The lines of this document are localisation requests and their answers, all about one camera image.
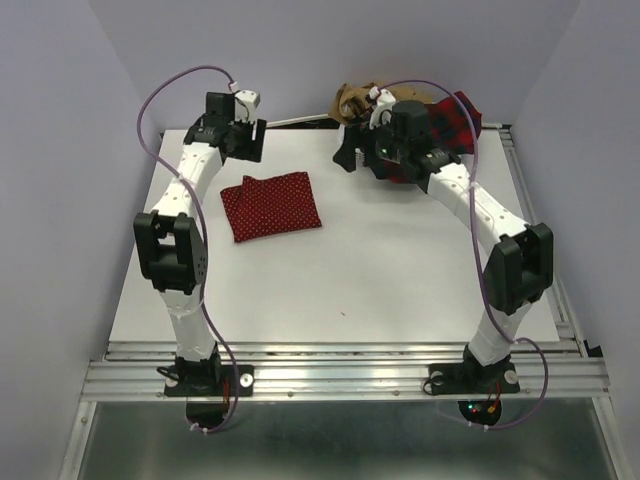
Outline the red polka dot skirt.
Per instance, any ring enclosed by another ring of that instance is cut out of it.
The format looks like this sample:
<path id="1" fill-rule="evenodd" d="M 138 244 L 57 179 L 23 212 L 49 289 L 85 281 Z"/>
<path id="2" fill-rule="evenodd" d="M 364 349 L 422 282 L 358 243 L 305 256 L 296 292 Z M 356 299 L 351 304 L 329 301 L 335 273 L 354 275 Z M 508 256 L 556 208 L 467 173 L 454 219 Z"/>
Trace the red polka dot skirt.
<path id="1" fill-rule="evenodd" d="M 220 197 L 235 243 L 322 227 L 307 172 L 267 179 L 245 175 Z"/>

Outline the red black plaid skirt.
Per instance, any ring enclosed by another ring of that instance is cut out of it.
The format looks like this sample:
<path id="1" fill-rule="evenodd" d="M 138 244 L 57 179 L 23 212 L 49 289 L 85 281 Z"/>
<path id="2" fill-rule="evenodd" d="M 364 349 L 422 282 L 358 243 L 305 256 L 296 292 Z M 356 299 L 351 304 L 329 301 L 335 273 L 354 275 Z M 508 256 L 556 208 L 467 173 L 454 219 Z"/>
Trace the red black plaid skirt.
<path id="1" fill-rule="evenodd" d="M 426 104 L 426 109 L 429 112 L 430 131 L 437 144 L 457 155 L 471 155 L 474 152 L 471 130 L 455 100 L 447 97 L 437 103 Z M 409 182 L 397 163 L 383 160 L 370 169 L 378 180 L 389 180 L 396 184 Z"/>

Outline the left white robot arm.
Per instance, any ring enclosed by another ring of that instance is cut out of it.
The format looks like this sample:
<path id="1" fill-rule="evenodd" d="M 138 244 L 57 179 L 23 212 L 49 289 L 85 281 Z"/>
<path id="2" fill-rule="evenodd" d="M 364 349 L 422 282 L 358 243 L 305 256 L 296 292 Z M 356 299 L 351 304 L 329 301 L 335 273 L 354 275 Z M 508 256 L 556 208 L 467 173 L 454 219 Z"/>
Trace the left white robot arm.
<path id="1" fill-rule="evenodd" d="M 259 104 L 251 90 L 207 93 L 204 114 L 183 138 L 173 179 L 159 201 L 134 218 L 141 273 L 164 301 L 176 337 L 173 365 L 159 370 L 171 388 L 210 394 L 222 384 L 218 344 L 202 305 L 208 252 L 197 204 L 227 158 L 260 161 L 266 123 L 257 116 Z"/>

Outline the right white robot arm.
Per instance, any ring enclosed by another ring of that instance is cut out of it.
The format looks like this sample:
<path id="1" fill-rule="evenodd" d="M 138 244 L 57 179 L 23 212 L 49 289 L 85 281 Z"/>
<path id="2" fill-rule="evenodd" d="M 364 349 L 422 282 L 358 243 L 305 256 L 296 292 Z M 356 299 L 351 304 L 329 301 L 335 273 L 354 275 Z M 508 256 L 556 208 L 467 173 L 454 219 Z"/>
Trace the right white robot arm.
<path id="1" fill-rule="evenodd" d="M 349 123 L 333 160 L 347 172 L 357 165 L 375 174 L 399 168 L 471 233 L 483 316 L 460 362 L 429 365 L 425 393 L 518 392 L 511 348 L 525 315 L 553 283 L 551 229 L 526 222 L 481 187 L 460 155 L 437 140 L 418 101 L 384 100 L 369 119 Z"/>

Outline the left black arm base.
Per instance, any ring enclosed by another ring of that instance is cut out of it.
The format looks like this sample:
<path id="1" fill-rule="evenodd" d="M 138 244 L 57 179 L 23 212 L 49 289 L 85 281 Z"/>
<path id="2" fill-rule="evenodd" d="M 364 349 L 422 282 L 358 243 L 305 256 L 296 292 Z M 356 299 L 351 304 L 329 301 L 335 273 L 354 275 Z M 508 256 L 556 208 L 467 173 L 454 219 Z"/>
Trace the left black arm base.
<path id="1" fill-rule="evenodd" d="M 179 358 L 156 371 L 165 380 L 164 395 L 186 399 L 185 416 L 190 428 L 205 434 L 221 430 L 236 397 L 253 395 L 255 368 L 250 364 L 238 366 L 239 380 L 231 364 L 221 364 L 217 359 L 190 362 Z"/>

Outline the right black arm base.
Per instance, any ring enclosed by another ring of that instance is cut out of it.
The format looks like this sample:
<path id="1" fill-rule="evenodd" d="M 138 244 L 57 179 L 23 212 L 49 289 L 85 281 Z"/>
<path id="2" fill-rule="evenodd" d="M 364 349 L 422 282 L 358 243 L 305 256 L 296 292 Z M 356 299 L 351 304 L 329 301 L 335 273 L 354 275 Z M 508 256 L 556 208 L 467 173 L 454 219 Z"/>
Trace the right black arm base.
<path id="1" fill-rule="evenodd" d="M 495 427 L 502 414 L 502 397 L 520 392 L 510 362 L 476 367 L 471 363 L 436 363 L 427 367 L 422 391 L 429 396 L 459 396 L 458 408 L 472 425 Z"/>

